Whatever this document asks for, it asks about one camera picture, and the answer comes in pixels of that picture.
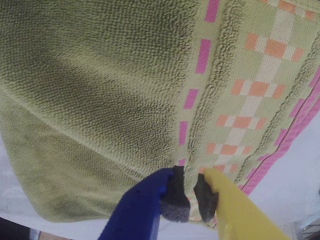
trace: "pink stripe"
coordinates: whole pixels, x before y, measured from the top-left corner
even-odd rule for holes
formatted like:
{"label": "pink stripe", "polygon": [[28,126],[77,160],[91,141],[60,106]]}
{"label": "pink stripe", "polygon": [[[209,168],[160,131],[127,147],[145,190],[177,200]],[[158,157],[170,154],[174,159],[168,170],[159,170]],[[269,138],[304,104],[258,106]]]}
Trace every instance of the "pink stripe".
{"label": "pink stripe", "polygon": [[318,79],[320,78],[320,65],[318,66],[318,70],[316,71],[314,77],[312,78],[309,87],[313,87],[314,85],[316,85],[316,82],[318,81]]}
{"label": "pink stripe", "polygon": [[251,176],[255,173],[256,170],[257,170],[256,168],[252,168],[251,171],[249,172],[248,176],[245,177],[245,179],[251,178]]}
{"label": "pink stripe", "polygon": [[207,67],[211,40],[201,39],[201,45],[199,50],[198,62],[196,64],[195,73],[204,74]]}
{"label": "pink stripe", "polygon": [[301,108],[302,104],[304,103],[304,99],[300,98],[298,100],[298,102],[296,103],[296,105],[294,106],[294,108],[292,109],[292,112],[290,113],[290,118],[293,118],[294,116],[296,116],[297,112],[299,111],[299,109]]}
{"label": "pink stripe", "polygon": [[181,160],[179,160],[179,166],[184,166],[185,165],[185,163],[186,163],[186,159],[184,158],[184,159],[181,159]]}
{"label": "pink stripe", "polygon": [[186,96],[186,100],[183,106],[184,109],[192,109],[192,107],[194,106],[197,94],[198,94],[198,89],[195,89],[195,88],[189,89],[189,93]]}
{"label": "pink stripe", "polygon": [[181,121],[180,122],[180,131],[179,131],[179,145],[180,146],[185,144],[185,142],[186,142],[187,128],[188,128],[188,122]]}
{"label": "pink stripe", "polygon": [[306,113],[310,108],[310,104],[313,102],[313,99],[315,99],[315,95],[319,93],[319,90],[320,81],[318,79],[310,95],[306,98],[306,101],[298,110],[295,119],[293,120],[287,133],[284,135],[277,150],[260,164],[258,169],[254,172],[254,174],[250,177],[245,186],[242,188],[242,191],[244,193],[249,195],[255,189],[255,187],[258,185],[261,179],[267,174],[271,166],[289,150],[290,145],[292,144],[296,136],[308,125],[312,118],[320,111],[319,97],[313,105],[313,107],[310,109],[310,111]]}
{"label": "pink stripe", "polygon": [[209,0],[204,20],[213,23],[216,20],[219,7],[219,0]]}
{"label": "pink stripe", "polygon": [[320,97],[317,99],[311,110],[308,112],[307,116],[303,119],[303,121],[300,124],[300,128],[297,131],[297,135],[299,135],[306,126],[311,122],[311,120],[314,118],[315,115],[320,111]]}
{"label": "pink stripe", "polygon": [[280,130],[280,133],[279,133],[279,136],[278,138],[275,140],[275,143],[274,145],[277,146],[280,144],[281,140],[284,138],[286,132],[288,131],[288,129],[285,129],[285,128],[281,128]]}
{"label": "pink stripe", "polygon": [[269,157],[271,155],[271,153],[266,153],[265,155],[262,155],[261,157],[258,158],[258,161],[263,161],[265,160],[267,157]]}

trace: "orange square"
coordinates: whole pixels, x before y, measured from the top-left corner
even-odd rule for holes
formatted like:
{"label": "orange square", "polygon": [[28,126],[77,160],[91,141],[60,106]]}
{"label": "orange square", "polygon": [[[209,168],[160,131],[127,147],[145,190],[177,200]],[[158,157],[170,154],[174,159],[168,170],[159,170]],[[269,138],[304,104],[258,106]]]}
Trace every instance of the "orange square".
{"label": "orange square", "polygon": [[218,120],[216,121],[216,125],[223,127],[223,126],[225,125],[227,119],[228,119],[228,115],[221,114],[221,115],[218,117]]}
{"label": "orange square", "polygon": [[251,146],[245,146],[242,151],[242,154],[248,154],[250,153],[250,151],[251,151]]}
{"label": "orange square", "polygon": [[237,116],[233,123],[233,127],[239,129],[246,129],[249,126],[251,119],[251,116]]}
{"label": "orange square", "polygon": [[296,6],[290,2],[280,0],[278,3],[278,8],[286,10],[287,12],[294,13],[296,11]]}
{"label": "orange square", "polygon": [[199,173],[200,173],[200,174],[203,174],[205,169],[206,169],[205,166],[200,167],[200,168],[199,168]]}
{"label": "orange square", "polygon": [[232,154],[235,154],[237,148],[238,148],[237,145],[224,144],[220,153],[223,155],[232,155]]}
{"label": "orange square", "polygon": [[278,86],[276,86],[274,92],[273,92],[273,95],[272,97],[274,98],[280,98],[281,97],[281,94],[282,92],[284,91],[285,89],[285,86],[284,84],[279,84]]}
{"label": "orange square", "polygon": [[225,165],[215,165],[213,166],[215,169],[219,170],[220,172],[223,172],[225,170]]}
{"label": "orange square", "polygon": [[251,84],[249,96],[263,96],[265,95],[270,83],[264,81],[254,81]]}
{"label": "orange square", "polygon": [[242,86],[244,84],[245,80],[244,79],[237,79],[235,80],[235,83],[231,89],[232,94],[239,95],[242,89]]}
{"label": "orange square", "polygon": [[208,154],[212,154],[214,152],[214,150],[215,150],[215,146],[216,146],[215,143],[209,142],[208,145],[206,146],[206,152]]}
{"label": "orange square", "polygon": [[255,129],[262,129],[267,121],[266,117],[261,117],[255,126]]}
{"label": "orange square", "polygon": [[285,43],[268,38],[266,41],[264,53],[277,58],[282,58],[285,53],[286,47],[287,45]]}
{"label": "orange square", "polygon": [[248,35],[246,36],[244,48],[254,50],[256,48],[258,37],[259,37],[258,34],[249,32]]}
{"label": "orange square", "polygon": [[310,10],[305,10],[305,17],[313,21],[315,19],[315,13]]}
{"label": "orange square", "polygon": [[294,50],[291,60],[298,62],[303,54],[304,54],[304,50],[302,48],[296,48]]}
{"label": "orange square", "polygon": [[236,163],[232,164],[230,168],[230,173],[234,173],[235,171],[237,171],[237,167],[238,167],[238,164]]}

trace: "terry cloth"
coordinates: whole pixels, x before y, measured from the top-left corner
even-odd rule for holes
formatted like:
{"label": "terry cloth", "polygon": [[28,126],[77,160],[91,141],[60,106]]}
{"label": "terry cloth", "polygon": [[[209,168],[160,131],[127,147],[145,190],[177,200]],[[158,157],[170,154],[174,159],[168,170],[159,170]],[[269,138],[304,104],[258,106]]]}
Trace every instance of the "terry cloth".
{"label": "terry cloth", "polygon": [[252,191],[319,110],[309,2],[3,1],[0,130],[34,208],[56,222],[107,218],[174,165],[190,220],[204,168]]}

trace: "orange checkered pattern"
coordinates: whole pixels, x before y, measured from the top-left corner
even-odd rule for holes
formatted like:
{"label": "orange checkered pattern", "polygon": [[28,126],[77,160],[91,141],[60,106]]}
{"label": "orange checkered pattern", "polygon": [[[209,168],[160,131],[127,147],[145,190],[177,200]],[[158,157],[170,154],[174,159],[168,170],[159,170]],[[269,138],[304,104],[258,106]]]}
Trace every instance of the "orange checkered pattern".
{"label": "orange checkered pattern", "polygon": [[228,173],[235,173],[238,168],[238,164],[220,164],[220,165],[214,165],[215,169],[218,169],[220,172],[228,174]]}
{"label": "orange checkered pattern", "polygon": [[251,146],[219,144],[214,142],[209,142],[206,147],[206,152],[208,154],[222,154],[222,155],[248,154],[250,150],[251,150]]}
{"label": "orange checkered pattern", "polygon": [[247,34],[244,48],[295,62],[298,62],[304,54],[304,50],[302,48],[292,47],[286,43],[269,37],[259,36],[257,33],[253,32],[249,32]]}
{"label": "orange checkered pattern", "polygon": [[281,97],[285,89],[284,84],[274,84],[264,81],[248,81],[244,79],[236,79],[231,93],[243,96],[260,96],[260,97]]}
{"label": "orange checkered pattern", "polygon": [[260,0],[260,1],[266,4],[269,4],[271,6],[278,7],[279,9],[285,10],[289,13],[299,15],[302,18],[306,18],[311,21],[315,20],[315,12],[310,10],[305,10],[290,2],[283,1],[283,0]]}
{"label": "orange checkered pattern", "polygon": [[239,129],[262,129],[267,121],[266,117],[229,116],[221,114],[216,121],[217,126]]}

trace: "fabric texture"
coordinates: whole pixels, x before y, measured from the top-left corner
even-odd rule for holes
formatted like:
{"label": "fabric texture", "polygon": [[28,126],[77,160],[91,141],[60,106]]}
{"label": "fabric texture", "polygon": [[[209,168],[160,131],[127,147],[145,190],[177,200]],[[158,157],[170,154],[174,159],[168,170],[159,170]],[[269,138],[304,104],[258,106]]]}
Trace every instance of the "fabric texture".
{"label": "fabric texture", "polygon": [[107,218],[174,165],[191,221],[204,168],[245,187],[319,97],[320,15],[298,2],[3,1],[0,130],[35,209]]}

